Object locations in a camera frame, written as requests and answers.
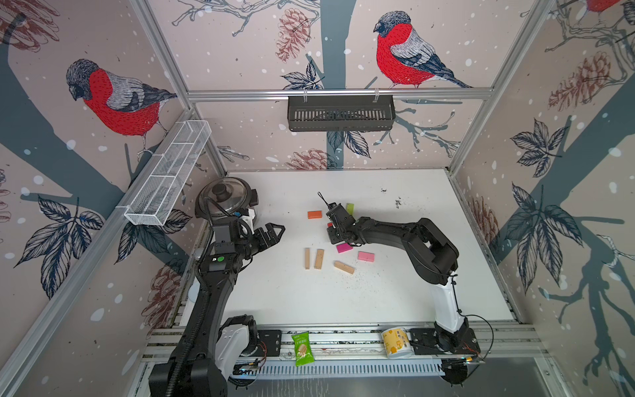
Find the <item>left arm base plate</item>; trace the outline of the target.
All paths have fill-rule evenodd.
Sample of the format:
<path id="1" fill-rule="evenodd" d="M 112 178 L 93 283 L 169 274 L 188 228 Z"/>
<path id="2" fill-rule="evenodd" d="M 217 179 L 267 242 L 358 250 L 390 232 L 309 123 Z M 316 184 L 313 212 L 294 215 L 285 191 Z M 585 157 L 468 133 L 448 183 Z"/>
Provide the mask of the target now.
<path id="1" fill-rule="evenodd" d="M 258 339 L 253 349 L 247 350 L 247 357 L 279 357 L 282 345 L 280 330 L 259 330 Z"/>

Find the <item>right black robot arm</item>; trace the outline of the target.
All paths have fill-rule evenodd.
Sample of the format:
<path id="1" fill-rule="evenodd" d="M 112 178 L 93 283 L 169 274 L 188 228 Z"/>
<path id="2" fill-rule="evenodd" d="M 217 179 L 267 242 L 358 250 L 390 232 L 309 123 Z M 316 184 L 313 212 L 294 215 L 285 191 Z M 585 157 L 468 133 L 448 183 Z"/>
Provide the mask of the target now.
<path id="1" fill-rule="evenodd" d="M 387 223 L 369 217 L 354 218 L 340 203 L 327 207 L 331 221 L 327 234 L 333 245 L 378 244 L 406 252 L 417 275 L 433 286 L 435 345 L 442 352 L 456 352 L 470 330 L 453 284 L 459 257 L 456 246 L 428 218 L 416 223 Z"/>

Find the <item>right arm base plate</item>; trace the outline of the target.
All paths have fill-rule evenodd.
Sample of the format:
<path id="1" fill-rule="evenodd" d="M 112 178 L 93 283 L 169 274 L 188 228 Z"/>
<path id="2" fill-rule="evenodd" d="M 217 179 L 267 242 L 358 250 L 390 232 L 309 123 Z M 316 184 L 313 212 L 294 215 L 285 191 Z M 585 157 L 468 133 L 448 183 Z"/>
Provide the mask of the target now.
<path id="1" fill-rule="evenodd" d="M 409 334 L 410 343 L 417 356 L 481 354 L 476 334 L 466 324 L 456 332 L 448 332 L 435 325 L 429 329 L 410 329 Z"/>

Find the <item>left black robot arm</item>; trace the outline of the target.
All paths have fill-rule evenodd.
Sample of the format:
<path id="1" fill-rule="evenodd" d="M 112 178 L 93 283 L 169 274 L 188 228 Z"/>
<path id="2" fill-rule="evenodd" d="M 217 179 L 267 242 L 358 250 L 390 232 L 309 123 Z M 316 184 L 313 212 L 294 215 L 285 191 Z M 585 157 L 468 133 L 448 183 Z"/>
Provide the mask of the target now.
<path id="1" fill-rule="evenodd" d="M 149 376 L 152 396 L 226 396 L 236 360 L 258 342 L 250 315 L 226 321 L 223 314 L 243 261 L 278 244 L 285 227 L 266 223 L 253 230 L 237 216 L 211 222 L 213 247 L 203 253 L 195 271 L 198 296 L 188 325 L 168 362 Z"/>

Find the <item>thin wood block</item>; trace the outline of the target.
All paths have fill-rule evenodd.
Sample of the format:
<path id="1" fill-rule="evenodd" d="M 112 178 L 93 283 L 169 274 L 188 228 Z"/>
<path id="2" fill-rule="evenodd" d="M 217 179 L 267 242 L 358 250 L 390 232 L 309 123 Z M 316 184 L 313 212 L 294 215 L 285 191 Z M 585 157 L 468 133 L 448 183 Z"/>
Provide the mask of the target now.
<path id="1" fill-rule="evenodd" d="M 310 248 L 304 249 L 304 269 L 309 270 L 311 268 L 311 250 Z"/>

